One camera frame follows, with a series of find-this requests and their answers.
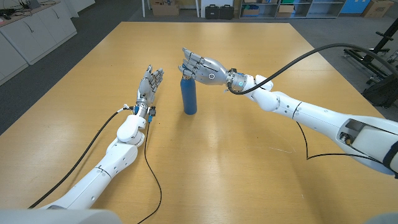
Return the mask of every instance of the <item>storage box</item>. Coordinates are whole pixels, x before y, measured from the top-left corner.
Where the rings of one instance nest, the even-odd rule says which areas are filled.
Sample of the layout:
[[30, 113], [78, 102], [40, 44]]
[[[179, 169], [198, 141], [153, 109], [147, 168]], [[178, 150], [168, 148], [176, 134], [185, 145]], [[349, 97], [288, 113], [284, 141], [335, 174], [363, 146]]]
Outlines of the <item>storage box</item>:
[[163, 5], [175, 6], [175, 0], [163, 0]]
[[180, 15], [180, 8], [178, 5], [174, 6], [152, 6], [154, 16], [178, 16]]
[[151, 6], [161, 6], [163, 5], [163, 0], [150, 0]]
[[206, 6], [205, 8], [205, 18], [206, 19], [218, 19], [220, 16], [220, 7], [215, 4]]
[[361, 16], [365, 18], [381, 18], [393, 4], [394, 2], [392, 1], [371, 0]]
[[230, 5], [224, 5], [220, 7], [220, 19], [232, 19], [234, 17], [234, 7]]
[[277, 4], [278, 0], [262, 0], [261, 3]]
[[294, 6], [291, 5], [280, 5], [278, 13], [276, 14], [276, 17], [283, 17], [283, 18], [289, 18], [294, 11]]
[[260, 13], [260, 9], [243, 9], [242, 16], [258, 16]]

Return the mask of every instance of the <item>silver robotic hand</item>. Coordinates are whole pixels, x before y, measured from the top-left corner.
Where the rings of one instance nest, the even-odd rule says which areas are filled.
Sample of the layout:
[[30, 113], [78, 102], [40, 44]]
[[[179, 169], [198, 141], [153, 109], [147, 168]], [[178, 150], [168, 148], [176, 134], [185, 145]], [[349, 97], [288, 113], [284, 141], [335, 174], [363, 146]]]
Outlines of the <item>silver robotic hand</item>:
[[150, 106], [154, 102], [156, 90], [163, 80], [163, 74], [163, 68], [152, 73], [152, 66], [148, 66], [148, 69], [144, 74], [144, 78], [139, 84], [137, 91], [137, 104], [145, 103], [146, 106]]
[[192, 77], [194, 80], [206, 85], [226, 85], [231, 84], [233, 90], [241, 91], [247, 82], [247, 76], [237, 73], [233, 68], [231, 70], [212, 58], [203, 58], [190, 50], [183, 48], [185, 59], [182, 66], [178, 69], [186, 77]]
[[203, 58], [186, 48], [182, 51], [186, 59], [178, 69], [183, 75], [206, 85], [226, 84], [229, 71], [222, 64], [212, 58]]

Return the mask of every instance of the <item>white cabinet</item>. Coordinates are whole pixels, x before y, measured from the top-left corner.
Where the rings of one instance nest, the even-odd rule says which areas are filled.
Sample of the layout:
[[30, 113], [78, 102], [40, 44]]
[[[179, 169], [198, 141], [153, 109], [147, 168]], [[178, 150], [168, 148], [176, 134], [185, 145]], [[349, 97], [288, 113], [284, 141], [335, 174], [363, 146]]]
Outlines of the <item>white cabinet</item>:
[[57, 44], [62, 44], [68, 36], [76, 33], [76, 28], [63, 4], [44, 9], [38, 12], [37, 15]]
[[33, 11], [0, 27], [0, 85], [77, 34], [63, 2]]
[[1, 81], [5, 78], [5, 76], [0, 72], [0, 83], [2, 83]]
[[58, 21], [59, 16], [52, 7], [38, 12], [37, 15], [40, 17], [47, 30], [49, 30], [57, 44], [67, 38], [67, 34]]
[[0, 80], [20, 72], [27, 67], [26, 61], [15, 50], [14, 47], [0, 34]]
[[44, 52], [50, 50], [57, 44], [37, 14], [27, 16], [21, 19], [21, 21], [27, 26], [26, 28], [31, 31], [34, 39]]
[[44, 53], [44, 50], [39, 46], [32, 32], [22, 20], [0, 27], [0, 32], [27, 62], [33, 62]]
[[65, 6], [61, 4], [56, 4], [53, 7], [51, 7], [52, 10], [57, 15], [58, 21], [62, 27], [62, 29], [65, 31], [67, 36], [76, 34], [76, 28], [73, 25], [72, 21], [69, 18], [68, 12], [65, 9]]

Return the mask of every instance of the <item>joint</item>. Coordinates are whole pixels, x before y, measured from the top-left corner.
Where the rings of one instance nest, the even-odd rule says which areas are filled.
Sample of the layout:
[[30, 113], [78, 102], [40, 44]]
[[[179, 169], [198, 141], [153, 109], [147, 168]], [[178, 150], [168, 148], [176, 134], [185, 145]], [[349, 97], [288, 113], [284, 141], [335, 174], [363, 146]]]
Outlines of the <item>joint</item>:
[[234, 91], [242, 91], [247, 82], [248, 79], [243, 73], [230, 72], [227, 77], [227, 85], [229, 84]]
[[156, 116], [156, 107], [155, 107], [155, 106], [151, 106], [151, 108], [150, 108], [149, 111], [148, 111], [148, 114], [149, 114], [149, 116], [148, 116], [148, 123], [150, 123], [150, 122], [152, 122], [152, 118], [153, 118], [154, 116]]

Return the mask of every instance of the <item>cardboard box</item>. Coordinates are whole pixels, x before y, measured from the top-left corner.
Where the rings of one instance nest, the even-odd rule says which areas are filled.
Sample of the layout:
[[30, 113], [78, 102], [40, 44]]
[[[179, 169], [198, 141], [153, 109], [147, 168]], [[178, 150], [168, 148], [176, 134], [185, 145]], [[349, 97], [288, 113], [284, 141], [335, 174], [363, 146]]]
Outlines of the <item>cardboard box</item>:
[[180, 7], [174, 6], [152, 6], [154, 16], [178, 16], [180, 15]]
[[163, 0], [150, 0], [151, 6], [161, 6], [163, 5]]
[[260, 9], [243, 9], [242, 16], [258, 16]]
[[262, 0], [261, 3], [277, 4], [278, 0]]
[[361, 16], [365, 18], [381, 18], [393, 4], [394, 2], [392, 1], [371, 0]]
[[289, 18], [294, 11], [293, 5], [280, 5], [276, 17]]
[[175, 6], [175, 0], [163, 0], [163, 5]]

